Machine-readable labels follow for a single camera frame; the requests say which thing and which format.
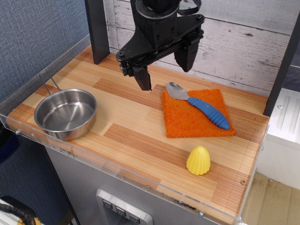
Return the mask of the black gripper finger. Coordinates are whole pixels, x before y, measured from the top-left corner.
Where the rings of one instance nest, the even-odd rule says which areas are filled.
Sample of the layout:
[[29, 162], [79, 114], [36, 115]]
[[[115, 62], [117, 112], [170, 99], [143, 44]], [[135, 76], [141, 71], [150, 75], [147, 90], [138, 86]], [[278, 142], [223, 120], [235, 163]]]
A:
[[152, 90], [150, 74], [148, 73], [147, 66], [145, 67], [133, 67], [134, 78], [141, 90], [149, 91]]
[[199, 39], [186, 41], [183, 46], [174, 52], [175, 60], [184, 72], [188, 72], [193, 67], [198, 45]]

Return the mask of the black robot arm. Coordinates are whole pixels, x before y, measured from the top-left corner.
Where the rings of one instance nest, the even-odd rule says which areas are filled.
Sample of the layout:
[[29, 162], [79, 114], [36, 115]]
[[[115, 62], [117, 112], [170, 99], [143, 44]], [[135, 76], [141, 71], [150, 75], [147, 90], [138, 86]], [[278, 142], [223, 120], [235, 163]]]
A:
[[194, 64], [204, 16], [195, 7], [180, 9], [179, 0], [132, 0], [135, 32], [116, 54], [123, 75], [134, 77], [141, 90], [151, 90], [147, 66], [173, 53], [177, 64], [188, 72]]

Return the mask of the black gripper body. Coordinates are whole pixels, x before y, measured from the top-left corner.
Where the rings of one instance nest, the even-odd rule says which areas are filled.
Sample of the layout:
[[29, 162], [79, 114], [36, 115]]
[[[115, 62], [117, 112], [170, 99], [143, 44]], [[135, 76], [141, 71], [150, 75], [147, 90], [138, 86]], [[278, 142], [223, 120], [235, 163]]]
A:
[[204, 16], [194, 8], [180, 9], [179, 0], [132, 0], [135, 32], [118, 51], [117, 61], [124, 75], [133, 76], [133, 67], [145, 67], [173, 53], [186, 41], [203, 38]]

